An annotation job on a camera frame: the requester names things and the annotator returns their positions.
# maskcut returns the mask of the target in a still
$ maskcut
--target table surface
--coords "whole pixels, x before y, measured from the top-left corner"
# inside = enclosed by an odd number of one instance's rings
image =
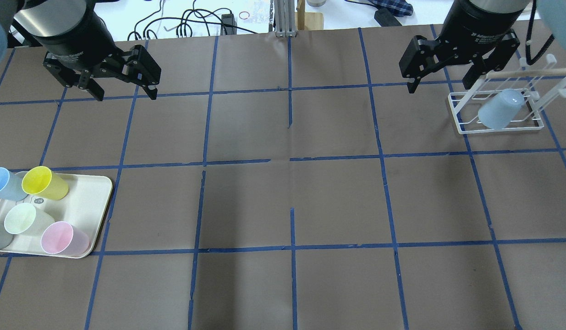
[[[89,256],[0,254],[0,330],[566,330],[566,99],[535,133],[457,134],[464,68],[408,94],[397,66],[440,28],[142,41],[155,101],[8,54],[0,166],[115,190]]]
[[[208,9],[214,11],[218,8],[230,8],[236,17],[239,27],[250,29],[259,33],[268,32],[269,9],[271,0],[197,0],[195,8]],[[424,25],[442,24],[453,0],[408,0],[413,6],[413,16],[398,17],[402,25]],[[162,17],[181,17],[186,9],[191,9],[191,0],[165,0]],[[96,13],[105,21],[112,37],[115,41],[124,41],[128,34],[134,29],[134,24],[140,19],[147,17],[150,13],[157,11],[159,0],[120,0],[118,2],[103,2],[96,4]],[[247,11],[250,16],[248,19],[240,19],[242,11]],[[375,8],[366,5],[351,4],[344,0],[327,0],[324,6],[311,7],[306,5],[308,12],[321,12],[324,15],[325,29],[349,29],[349,28],[368,28],[378,27],[379,24],[374,20]],[[158,13],[145,23],[139,25],[138,32],[142,33],[145,25],[155,18],[161,17]],[[529,19],[529,13],[524,13],[519,17],[520,20]],[[158,37],[175,38],[174,31],[165,31],[177,25],[178,21],[164,20],[153,23],[153,31]],[[193,36],[207,36],[207,30],[202,23],[192,23]],[[212,25],[209,27],[211,35],[218,35],[220,27]]]

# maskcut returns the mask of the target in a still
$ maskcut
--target blue cloth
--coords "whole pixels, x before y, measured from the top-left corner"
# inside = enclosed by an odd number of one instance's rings
[[[375,6],[387,8],[396,17],[413,15],[413,6],[405,0],[368,0]]]

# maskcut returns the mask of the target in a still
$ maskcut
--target pink cup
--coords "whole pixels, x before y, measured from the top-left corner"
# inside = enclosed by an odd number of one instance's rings
[[[64,221],[50,225],[40,238],[42,250],[48,254],[78,256],[89,246],[89,237],[80,229]]]

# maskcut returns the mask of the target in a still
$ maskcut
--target rubber band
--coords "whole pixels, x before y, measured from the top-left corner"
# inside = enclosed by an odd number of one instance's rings
[[[247,13],[248,16],[242,17],[242,14],[243,14],[243,13]],[[247,11],[241,11],[241,12],[238,14],[238,17],[239,17],[240,19],[249,19],[249,18],[250,18],[250,13],[247,12]]]

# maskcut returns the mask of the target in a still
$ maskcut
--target white tray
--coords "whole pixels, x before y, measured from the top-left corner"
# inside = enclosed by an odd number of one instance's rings
[[[17,176],[23,176],[26,172],[19,172]],[[85,175],[67,175],[58,173],[69,184],[69,193],[61,200],[48,200],[29,195],[21,201],[10,201],[0,199],[0,223],[4,222],[4,218],[8,211],[15,205],[21,203],[32,203],[38,209],[43,209],[46,213],[55,218],[55,221],[67,221],[73,226],[83,230],[89,237],[89,247],[78,256],[64,254],[48,254],[40,247],[40,237],[31,237],[23,235],[14,235],[14,239],[0,252],[25,253],[35,255],[48,255],[51,257],[79,259],[90,254],[96,244],[98,232],[107,203],[111,196],[113,184],[108,177],[104,176],[85,176]]]

